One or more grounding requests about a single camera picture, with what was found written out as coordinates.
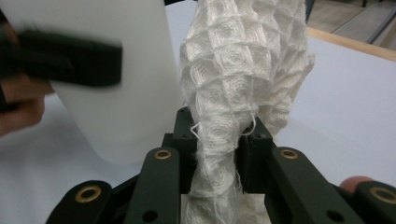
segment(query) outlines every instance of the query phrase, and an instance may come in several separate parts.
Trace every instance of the white surface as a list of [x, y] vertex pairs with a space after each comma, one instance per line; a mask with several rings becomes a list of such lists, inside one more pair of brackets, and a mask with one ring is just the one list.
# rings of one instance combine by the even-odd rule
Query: white surface
[[163, 2], [158, 0], [0, 0], [15, 27], [56, 27], [122, 44], [121, 84], [93, 89], [52, 82], [100, 156], [139, 162], [172, 132], [183, 100]]
[[[177, 50], [193, 7], [186, 2], [167, 8]], [[300, 149], [334, 184], [370, 175], [396, 186], [396, 63], [312, 38], [309, 44], [316, 66], [278, 136], [280, 144]], [[99, 159], [59, 98], [51, 96], [38, 126], [0, 139], [0, 224], [45, 223], [76, 184], [98, 179], [115, 187], [139, 169]]]

